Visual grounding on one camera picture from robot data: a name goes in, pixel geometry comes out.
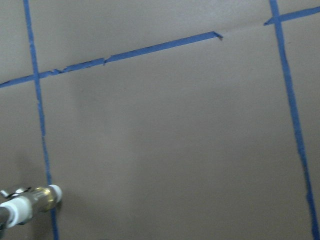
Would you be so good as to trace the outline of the brass white PPR pipe fitting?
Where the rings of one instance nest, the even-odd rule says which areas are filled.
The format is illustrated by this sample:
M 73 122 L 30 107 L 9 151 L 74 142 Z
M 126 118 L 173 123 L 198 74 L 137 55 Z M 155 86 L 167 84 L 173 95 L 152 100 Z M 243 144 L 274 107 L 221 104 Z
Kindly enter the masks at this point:
M 62 189 L 55 184 L 36 188 L 21 185 L 4 188 L 0 195 L 5 199 L 0 204 L 0 230 L 23 225 L 39 213 L 55 208 L 63 198 Z

